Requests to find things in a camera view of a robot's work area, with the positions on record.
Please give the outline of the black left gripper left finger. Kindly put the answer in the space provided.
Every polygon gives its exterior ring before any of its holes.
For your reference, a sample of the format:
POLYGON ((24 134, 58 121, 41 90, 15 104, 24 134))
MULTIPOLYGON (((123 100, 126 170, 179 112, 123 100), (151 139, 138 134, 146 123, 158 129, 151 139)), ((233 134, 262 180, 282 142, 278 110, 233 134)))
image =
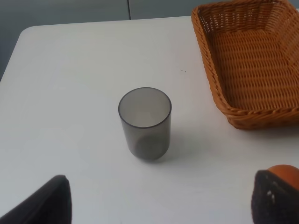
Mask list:
POLYGON ((72 200, 69 180, 56 175, 0 218, 2 224, 70 224, 72 200))

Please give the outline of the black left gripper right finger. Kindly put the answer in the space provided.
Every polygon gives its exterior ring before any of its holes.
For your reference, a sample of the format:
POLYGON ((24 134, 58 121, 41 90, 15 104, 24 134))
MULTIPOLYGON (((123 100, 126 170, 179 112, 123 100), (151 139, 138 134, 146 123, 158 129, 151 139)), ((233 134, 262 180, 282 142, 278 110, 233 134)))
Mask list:
POLYGON ((251 199, 255 224, 297 224, 299 191, 268 170, 255 174, 251 199))

